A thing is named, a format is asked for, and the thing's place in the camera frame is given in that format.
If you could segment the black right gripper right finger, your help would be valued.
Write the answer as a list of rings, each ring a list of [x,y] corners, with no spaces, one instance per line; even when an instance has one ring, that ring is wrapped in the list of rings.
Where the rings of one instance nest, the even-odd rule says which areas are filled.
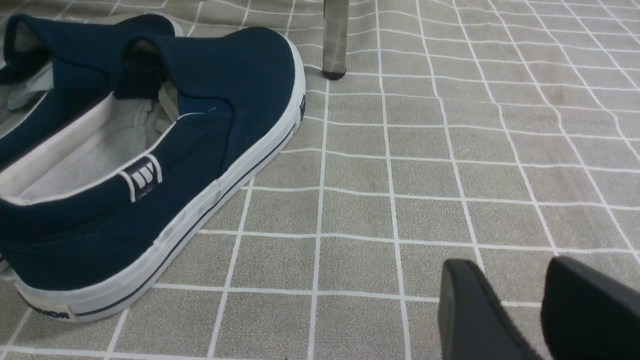
[[[541,329],[554,360],[637,360],[639,292],[568,256],[549,262]]]

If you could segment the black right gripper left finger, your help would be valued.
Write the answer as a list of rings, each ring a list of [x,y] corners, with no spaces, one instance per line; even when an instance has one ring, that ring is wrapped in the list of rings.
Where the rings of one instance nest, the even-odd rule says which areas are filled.
[[[438,329],[444,360],[540,360],[475,262],[442,264]]]

